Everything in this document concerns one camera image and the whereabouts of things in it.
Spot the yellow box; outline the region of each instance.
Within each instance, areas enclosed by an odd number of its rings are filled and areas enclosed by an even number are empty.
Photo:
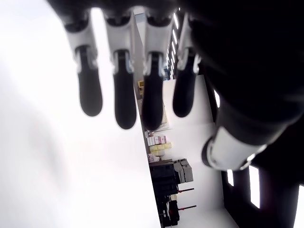
[[[171,142],[167,142],[167,143],[165,143],[165,144],[164,144],[164,146],[165,146],[165,149],[172,148],[172,144],[171,144]]]
[[[154,154],[155,156],[158,156],[158,151],[151,151],[152,154]]]
[[[163,144],[161,145],[156,145],[157,146],[157,150],[161,151],[165,149],[165,146]]]
[[[150,146],[150,151],[156,151],[157,150],[157,146]]]

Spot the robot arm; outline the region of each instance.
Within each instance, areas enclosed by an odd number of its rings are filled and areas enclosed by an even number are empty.
[[[162,77],[172,33],[173,12],[186,11],[177,51],[173,109],[189,114],[195,76],[202,60],[207,77],[220,95],[216,132],[202,151],[204,164],[217,170],[246,168],[254,156],[273,143],[303,113],[303,40],[301,12],[282,16],[256,2],[235,4],[177,0],[48,0],[62,20],[78,65],[80,103],[88,116],[102,109],[97,51],[90,9],[104,13],[111,62],[114,65],[115,117],[123,129],[136,120],[133,93],[134,15],[146,15],[142,117],[155,130],[162,121]]]

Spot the ceiling light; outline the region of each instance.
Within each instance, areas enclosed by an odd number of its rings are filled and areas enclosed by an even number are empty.
[[[215,90],[214,90],[214,95],[215,95],[215,101],[217,102],[217,106],[219,108],[219,105],[220,105],[219,95]]]
[[[177,39],[176,39],[176,35],[175,35],[175,32],[174,32],[174,29],[172,30],[172,33],[173,33],[175,44],[177,44]]]
[[[173,63],[175,63],[175,58],[174,58],[174,55],[173,55],[173,51],[171,52],[171,54],[172,54]]]
[[[296,215],[294,220],[294,228],[302,228],[304,226],[304,186],[299,187],[298,206],[296,208]]]
[[[177,17],[175,15],[175,13],[173,13],[173,17],[174,17],[174,21],[175,21],[175,25],[176,25],[176,28],[179,29],[179,22],[177,20]]]
[[[249,177],[250,177],[250,198],[251,202],[260,208],[260,177],[258,168],[249,166]]]
[[[172,41],[172,49],[173,49],[173,51],[174,51],[174,54],[176,54],[176,52],[175,52],[175,47],[174,47],[174,44],[173,44],[173,41]]]
[[[228,183],[229,183],[231,186],[234,186],[232,170],[227,170],[227,174],[228,174]]]

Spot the black fingertip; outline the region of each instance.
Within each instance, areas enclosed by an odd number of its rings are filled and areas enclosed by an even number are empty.
[[[162,123],[162,78],[158,72],[144,77],[142,121],[146,129],[156,130]]]
[[[97,116],[103,107],[98,69],[82,67],[78,73],[79,96],[82,110],[88,116]]]
[[[126,70],[125,51],[118,53],[119,71],[114,75],[115,117],[118,125],[127,130],[136,121],[136,103],[133,87],[133,73]]]
[[[178,71],[174,96],[173,110],[178,117],[187,116],[193,106],[195,74],[192,69]]]

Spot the pink box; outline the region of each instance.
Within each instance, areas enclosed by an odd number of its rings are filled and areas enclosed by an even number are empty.
[[[161,136],[161,144],[167,143],[166,136]]]
[[[155,145],[161,144],[161,138],[159,136],[154,137]]]

